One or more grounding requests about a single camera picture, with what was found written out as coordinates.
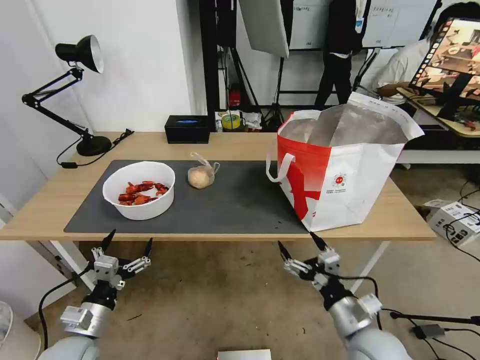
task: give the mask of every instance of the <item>lamp shade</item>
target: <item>lamp shade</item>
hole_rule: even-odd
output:
[[[104,72],[102,52],[94,35],[85,36],[76,45],[59,43],[55,46],[55,53],[66,62],[82,63],[94,72]]]

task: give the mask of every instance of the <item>white box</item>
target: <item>white box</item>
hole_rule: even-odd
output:
[[[217,360],[272,360],[269,349],[219,351]]]
[[[447,230],[448,238],[455,245],[463,246],[480,237],[480,214],[475,214],[475,210],[457,201],[440,199],[428,201],[423,205],[432,210],[427,217],[428,225],[442,238],[447,239]],[[446,225],[450,223],[451,226],[447,229]]]

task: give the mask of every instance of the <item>tissue box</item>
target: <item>tissue box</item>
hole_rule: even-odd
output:
[[[202,115],[170,115],[165,124],[169,144],[208,144],[209,117]]]

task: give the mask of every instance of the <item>lamp base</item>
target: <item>lamp base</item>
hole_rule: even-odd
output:
[[[95,156],[106,153],[112,147],[112,142],[105,136],[84,138],[76,146],[76,152],[82,156]]]

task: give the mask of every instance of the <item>wooden table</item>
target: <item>wooden table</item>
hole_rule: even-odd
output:
[[[116,132],[99,133],[115,139]],[[64,227],[113,160],[189,160],[195,151],[209,160],[265,160],[276,158],[274,133],[212,133],[209,144],[168,144],[165,133],[136,132],[99,161],[77,169],[59,169],[44,187],[0,230],[0,240],[50,241],[79,273],[87,261],[73,241],[101,240],[102,233],[66,233]],[[89,159],[75,155],[79,164]],[[389,241],[430,241],[434,233],[391,179],[363,224],[319,232],[327,242],[338,239],[378,241],[378,249],[361,271],[368,273]],[[168,234],[117,233],[115,241],[298,241],[305,234]],[[89,274],[82,277],[92,287]]]
[[[447,120],[442,117],[438,117],[438,114],[442,109],[441,106],[422,105],[421,103],[419,103],[419,100],[422,100],[422,98],[425,98],[425,99],[431,98],[432,97],[431,95],[419,96],[402,87],[397,88],[397,90],[410,104],[412,104],[417,109],[420,109],[426,112],[427,114],[435,118],[440,124],[444,125],[446,128],[453,131],[458,136],[465,137],[465,138],[480,138],[480,129],[471,131],[468,127],[464,126],[461,123]]]

